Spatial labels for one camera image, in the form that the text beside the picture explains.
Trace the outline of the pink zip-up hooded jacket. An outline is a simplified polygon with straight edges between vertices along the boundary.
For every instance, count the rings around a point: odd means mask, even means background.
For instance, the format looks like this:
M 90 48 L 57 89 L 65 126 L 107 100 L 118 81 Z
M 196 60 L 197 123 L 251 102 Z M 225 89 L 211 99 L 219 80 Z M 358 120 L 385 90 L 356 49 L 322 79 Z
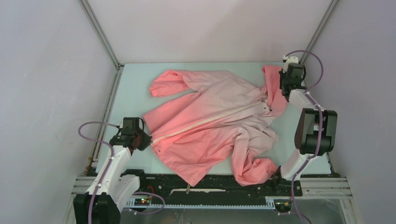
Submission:
M 287 101 L 280 89 L 281 67 L 265 65 L 263 87 L 229 71 L 168 70 L 150 86 L 153 97 L 183 91 L 144 114 L 158 159 L 191 186 L 226 158 L 241 186 L 262 184 L 277 170 L 262 154 L 278 136 L 271 128 Z

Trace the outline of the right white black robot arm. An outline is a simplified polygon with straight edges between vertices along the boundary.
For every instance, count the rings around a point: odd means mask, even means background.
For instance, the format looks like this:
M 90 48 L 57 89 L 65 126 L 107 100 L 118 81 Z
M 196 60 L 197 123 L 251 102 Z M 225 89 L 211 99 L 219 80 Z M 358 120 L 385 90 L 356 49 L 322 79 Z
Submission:
M 279 73 L 282 95 L 301 112 L 294 137 L 295 150 L 272 176 L 273 192 L 284 195 L 307 165 L 333 150 L 338 115 L 320 106 L 308 88 L 302 85 L 305 79 L 303 65 L 286 62 Z

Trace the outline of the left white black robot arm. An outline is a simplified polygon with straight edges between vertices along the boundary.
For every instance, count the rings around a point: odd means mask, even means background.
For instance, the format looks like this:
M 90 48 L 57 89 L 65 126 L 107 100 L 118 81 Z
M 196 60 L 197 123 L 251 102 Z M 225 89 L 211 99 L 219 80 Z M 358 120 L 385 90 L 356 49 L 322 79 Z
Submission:
M 145 122 L 139 117 L 124 117 L 115 125 L 117 133 L 108 141 L 106 162 L 85 193 L 74 197 L 77 224 L 118 224 L 121 212 L 133 193 L 143 194 L 148 182 L 136 175 L 125 175 L 125 166 L 135 150 L 143 151 L 151 143 Z

